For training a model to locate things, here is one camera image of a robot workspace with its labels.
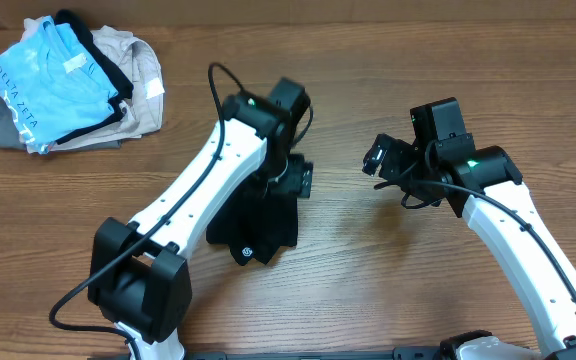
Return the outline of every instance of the white tag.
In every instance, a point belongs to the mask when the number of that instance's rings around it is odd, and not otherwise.
[[[146,100],[154,98],[157,95],[163,94],[164,85],[159,78],[154,78],[146,83]]]
[[[84,53],[81,53],[75,56],[74,58],[66,61],[64,63],[64,69],[66,69],[66,74],[70,73],[75,69],[79,69],[80,67],[84,66],[85,63],[86,63],[86,55]]]

